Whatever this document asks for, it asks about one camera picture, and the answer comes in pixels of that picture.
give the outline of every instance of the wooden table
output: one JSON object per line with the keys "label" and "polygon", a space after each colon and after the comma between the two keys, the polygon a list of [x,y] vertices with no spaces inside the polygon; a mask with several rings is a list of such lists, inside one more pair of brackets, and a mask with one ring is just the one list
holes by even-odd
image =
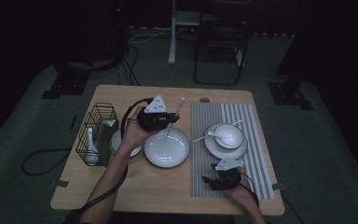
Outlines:
{"label": "wooden table", "polygon": [[[117,111],[118,119],[121,119],[129,106],[136,101],[156,97],[158,94],[162,95],[170,113],[176,111],[182,97],[186,98],[180,112],[181,118],[174,124],[174,127],[183,131],[187,137],[191,132],[190,102],[198,102],[201,97],[207,97],[215,103],[252,105],[271,183],[277,182],[255,109],[255,102],[248,91],[102,85],[96,89],[88,111],[91,111],[95,103],[111,103]],[[87,166],[75,152],[77,142],[78,138],[74,142],[61,176],[61,181],[67,181],[69,184],[66,188],[56,188],[51,200],[51,207],[54,209],[75,209],[84,205],[105,170],[105,167],[101,166]],[[181,214],[243,214],[243,211],[229,198],[190,197],[190,156],[191,154],[177,167],[161,169],[152,165],[142,153],[139,158],[129,164],[129,172],[119,189],[114,210]],[[273,200],[260,200],[260,209],[267,216],[283,214],[284,207],[280,192],[275,191]]]}

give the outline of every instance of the gray carpet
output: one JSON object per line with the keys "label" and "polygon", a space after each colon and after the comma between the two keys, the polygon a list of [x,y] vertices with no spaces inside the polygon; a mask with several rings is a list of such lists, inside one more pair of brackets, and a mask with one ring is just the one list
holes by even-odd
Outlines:
{"label": "gray carpet", "polygon": [[[166,35],[133,44],[139,51],[134,73],[141,85],[251,91],[276,176],[287,187],[282,191],[284,197],[306,223],[358,223],[358,166],[317,89],[306,82],[300,86],[314,107],[312,111],[275,105],[269,93],[268,81],[287,79],[277,76],[276,71],[291,39],[252,37],[239,84],[219,87],[193,81],[194,45],[185,41],[193,36],[182,33],[180,37],[176,65],[168,65],[170,39]],[[134,57],[131,49],[126,59],[131,63]],[[63,221],[68,211],[53,210],[49,203],[64,163],[41,176],[25,175],[21,163],[39,149],[71,147],[95,88],[100,84],[128,85],[126,72],[128,69],[120,66],[117,73],[94,73],[83,95],[56,100],[41,99],[56,77],[52,67],[34,79],[0,130],[0,223]],[[77,120],[71,129],[74,115]],[[64,154],[34,157],[27,169],[43,171]],[[282,216],[267,219],[272,223],[299,223],[287,204],[285,209]],[[212,220],[226,223],[220,216],[212,216]],[[235,221],[248,223],[246,216],[237,216]]]}

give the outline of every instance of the metal chair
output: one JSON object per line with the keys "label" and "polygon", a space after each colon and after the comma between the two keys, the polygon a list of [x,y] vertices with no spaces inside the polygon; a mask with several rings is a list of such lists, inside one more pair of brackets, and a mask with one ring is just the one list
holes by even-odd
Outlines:
{"label": "metal chair", "polygon": [[[198,39],[194,51],[194,79],[200,84],[233,86],[238,83],[247,49],[250,26],[255,19],[252,0],[214,0],[208,1],[200,13]],[[203,52],[225,54],[229,49],[230,61],[238,64],[238,74],[228,82],[200,80],[198,76],[199,57]]]}

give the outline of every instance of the wire basket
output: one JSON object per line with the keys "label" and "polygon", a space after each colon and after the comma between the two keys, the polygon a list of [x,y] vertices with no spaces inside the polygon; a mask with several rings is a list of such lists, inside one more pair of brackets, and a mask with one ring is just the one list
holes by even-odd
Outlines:
{"label": "wire basket", "polygon": [[118,130],[116,111],[111,104],[96,103],[86,115],[79,133],[76,152],[88,166],[107,166],[110,140]]}

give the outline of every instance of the striped placemat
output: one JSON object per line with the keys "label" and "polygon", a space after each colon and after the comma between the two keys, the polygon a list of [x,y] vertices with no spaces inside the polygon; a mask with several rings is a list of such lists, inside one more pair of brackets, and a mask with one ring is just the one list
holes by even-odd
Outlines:
{"label": "striped placemat", "polygon": [[242,123],[237,124],[237,127],[248,139],[248,151],[242,157],[247,175],[255,182],[255,193],[259,199],[275,198],[251,105],[192,102],[190,116],[191,197],[227,197],[219,190],[211,190],[201,178],[202,175],[217,178],[217,172],[211,164],[220,162],[220,159],[209,152],[203,140],[195,143],[192,140],[205,135],[205,131],[216,123],[234,123],[243,120]]}

